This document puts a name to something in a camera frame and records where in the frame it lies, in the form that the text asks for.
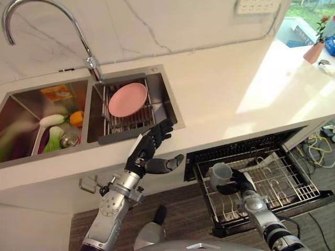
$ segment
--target wire rack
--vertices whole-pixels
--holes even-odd
[[[103,105],[102,105],[102,117],[104,118],[104,135],[119,133],[128,131],[131,129],[136,129],[139,127],[149,126],[155,124],[155,117],[152,109],[152,102],[148,90],[148,83],[146,78],[142,78],[139,81],[147,89],[147,99],[144,106],[136,113],[131,116],[118,118],[114,117],[108,111],[108,103],[114,93],[117,92],[123,86],[130,84],[113,84],[104,85],[103,87]]]
[[[250,151],[248,158],[228,162],[232,159],[234,159],[232,156],[225,156],[198,162],[196,166],[214,218],[218,223],[241,221],[247,215],[237,208],[236,200],[241,199],[238,193],[225,196],[210,187],[209,176],[212,168],[208,166],[213,166],[215,163],[225,162],[231,168],[248,172],[257,192],[268,198],[273,211],[280,211],[320,195],[319,190],[302,168],[295,166],[286,155],[282,155],[279,148]]]

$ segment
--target window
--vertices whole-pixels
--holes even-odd
[[[335,0],[293,0],[277,38],[289,47],[314,44],[317,40],[317,22],[323,16],[330,16],[325,36],[335,35]]]

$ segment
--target orange flower pot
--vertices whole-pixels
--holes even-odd
[[[324,42],[318,42],[316,44],[313,45],[312,48],[310,48],[304,55],[304,59],[306,61],[308,61],[310,64],[314,64],[320,54],[321,54],[321,51],[324,49],[325,47],[325,43]]]

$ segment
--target orange bell pepper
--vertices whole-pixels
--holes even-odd
[[[84,120],[84,112],[83,111],[76,111],[71,114],[70,116],[70,124],[75,127],[82,127]]]

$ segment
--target blue object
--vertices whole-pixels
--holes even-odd
[[[294,48],[294,47],[300,47],[300,46],[306,46],[308,45],[305,42],[299,42],[299,41],[294,41],[294,40],[289,40],[286,45],[290,48]]]
[[[335,56],[335,37],[330,37],[325,40],[325,47],[330,55]]]

